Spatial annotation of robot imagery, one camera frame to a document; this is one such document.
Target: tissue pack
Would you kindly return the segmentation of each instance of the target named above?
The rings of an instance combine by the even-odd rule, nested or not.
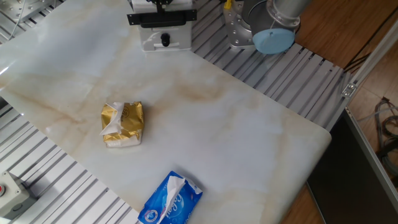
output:
[[[138,220],[143,224],[184,224],[201,195],[191,180],[172,171],[145,203]]]

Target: gray pipe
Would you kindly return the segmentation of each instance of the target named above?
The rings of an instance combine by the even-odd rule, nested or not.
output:
[[[296,18],[310,2],[311,0],[274,0],[274,7],[284,16]]]

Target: gold wrapper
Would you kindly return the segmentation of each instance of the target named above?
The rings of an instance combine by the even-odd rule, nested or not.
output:
[[[113,114],[116,114],[116,110],[108,105],[104,105],[101,113],[102,129],[111,122]],[[122,127],[121,134],[105,134],[104,142],[129,139],[133,136],[140,139],[142,130],[144,129],[144,112],[142,111],[141,102],[124,104],[120,125]]]

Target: white marble surface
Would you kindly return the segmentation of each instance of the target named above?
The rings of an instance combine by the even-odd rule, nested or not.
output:
[[[125,0],[69,0],[0,47],[0,95],[135,210],[174,170],[196,223],[277,223],[329,133],[190,51],[144,54]],[[142,101],[142,144],[108,149],[101,109]]]

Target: black clamp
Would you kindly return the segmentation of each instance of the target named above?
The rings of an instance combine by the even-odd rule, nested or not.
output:
[[[150,0],[156,4],[157,12],[128,14],[127,19],[131,26],[141,25],[142,28],[182,26],[187,21],[197,19],[197,10],[165,11],[163,6],[170,4],[173,0]]]

